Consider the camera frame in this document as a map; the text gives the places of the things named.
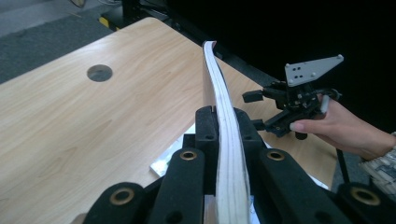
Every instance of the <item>black cable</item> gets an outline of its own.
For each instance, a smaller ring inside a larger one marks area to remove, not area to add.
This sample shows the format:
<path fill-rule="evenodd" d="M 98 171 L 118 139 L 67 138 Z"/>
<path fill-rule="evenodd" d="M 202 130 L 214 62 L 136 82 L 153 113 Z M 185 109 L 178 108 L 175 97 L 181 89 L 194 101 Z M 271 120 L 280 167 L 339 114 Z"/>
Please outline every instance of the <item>black cable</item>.
<path fill-rule="evenodd" d="M 316 90 L 316 94 L 329 95 L 335 101 L 338 101 L 340 99 L 340 97 L 343 95 L 335 89 L 319 89 L 319 90 Z"/>
<path fill-rule="evenodd" d="M 341 173 L 344 178 L 344 183 L 350 183 L 349 175 L 347 173 L 347 164 L 344 158 L 344 152 L 338 148 L 336 150 L 337 150 L 338 162 L 340 163 Z"/>
<path fill-rule="evenodd" d="M 150 6 L 149 5 L 140 4 L 140 7 L 144 8 L 144 9 L 155 11 L 155 12 L 163 14 L 163 15 L 167 15 L 168 14 L 168 10 L 167 10 L 166 6 L 160 6 L 158 4 L 152 3 L 152 2 L 147 1 L 147 0 L 144 0 L 144 2 L 150 4 Z"/>

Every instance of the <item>hand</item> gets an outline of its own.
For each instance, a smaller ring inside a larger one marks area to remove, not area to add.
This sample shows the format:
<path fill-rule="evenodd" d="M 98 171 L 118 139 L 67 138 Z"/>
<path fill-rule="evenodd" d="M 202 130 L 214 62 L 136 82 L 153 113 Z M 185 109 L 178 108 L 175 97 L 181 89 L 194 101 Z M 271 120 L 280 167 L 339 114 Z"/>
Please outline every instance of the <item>hand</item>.
<path fill-rule="evenodd" d="M 296 120 L 290 129 L 298 133 L 313 133 L 332 146 L 367 161 L 384 156 L 396 146 L 395 136 L 359 119 L 332 99 L 321 119 Z"/>

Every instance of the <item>black knob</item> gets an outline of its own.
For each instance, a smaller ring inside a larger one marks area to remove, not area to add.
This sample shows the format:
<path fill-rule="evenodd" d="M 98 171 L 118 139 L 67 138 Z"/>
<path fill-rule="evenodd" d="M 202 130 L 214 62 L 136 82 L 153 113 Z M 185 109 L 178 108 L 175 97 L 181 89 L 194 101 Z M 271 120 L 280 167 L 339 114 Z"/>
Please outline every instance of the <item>black knob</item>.
<path fill-rule="evenodd" d="M 295 136 L 298 140 L 304 140 L 305 138 L 308 137 L 307 133 L 295 133 Z"/>

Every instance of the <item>sleeve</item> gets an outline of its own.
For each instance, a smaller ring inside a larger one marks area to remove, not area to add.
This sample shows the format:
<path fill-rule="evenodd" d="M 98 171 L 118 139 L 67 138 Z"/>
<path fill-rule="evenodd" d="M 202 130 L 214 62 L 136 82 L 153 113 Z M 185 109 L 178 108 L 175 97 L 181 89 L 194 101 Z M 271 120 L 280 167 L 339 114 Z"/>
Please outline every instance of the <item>sleeve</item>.
<path fill-rule="evenodd" d="M 396 202 L 396 146 L 385 156 L 359 164 L 373 183 Z"/>

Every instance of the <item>gray carpet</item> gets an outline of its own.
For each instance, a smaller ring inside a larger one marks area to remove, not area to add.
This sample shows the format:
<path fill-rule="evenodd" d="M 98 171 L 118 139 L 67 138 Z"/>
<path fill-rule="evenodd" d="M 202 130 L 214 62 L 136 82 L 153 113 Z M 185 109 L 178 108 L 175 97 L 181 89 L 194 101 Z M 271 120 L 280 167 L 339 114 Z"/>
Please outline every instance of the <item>gray carpet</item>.
<path fill-rule="evenodd" d="M 0 83 L 51 62 L 112 33 L 98 19 L 99 6 L 0 38 Z"/>
<path fill-rule="evenodd" d="M 102 13 L 112 8 L 106 5 L 95 7 L 77 16 L 71 15 L 1 37 L 0 84 L 113 33 L 98 21 Z M 193 36 L 180 32 L 197 43 Z M 223 61 L 262 86 L 275 80 L 235 55 L 228 55 Z M 359 158 L 347 153 L 345 158 L 350 180 L 368 184 L 368 176 L 357 165 Z M 336 191 L 343 182 L 338 163 L 332 191 Z"/>

